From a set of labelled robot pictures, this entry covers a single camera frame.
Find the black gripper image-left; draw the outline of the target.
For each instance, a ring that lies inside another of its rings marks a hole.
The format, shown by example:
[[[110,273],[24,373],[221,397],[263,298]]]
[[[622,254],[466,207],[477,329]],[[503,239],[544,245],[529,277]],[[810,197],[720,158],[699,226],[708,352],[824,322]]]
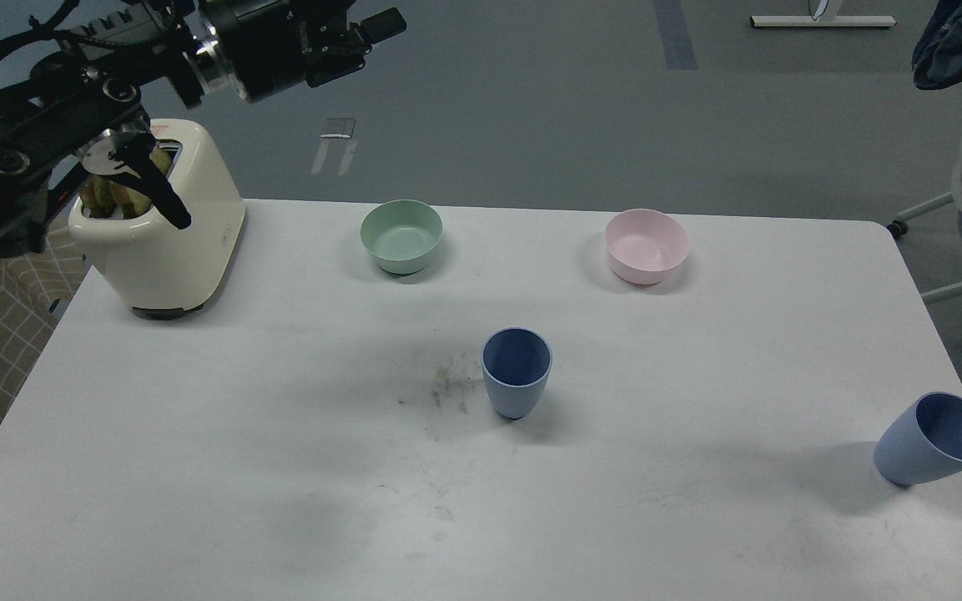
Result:
[[[197,69],[214,90],[230,85],[257,103],[304,83],[310,88],[364,67],[364,53],[408,28],[398,8],[347,18],[351,1],[201,1]]]

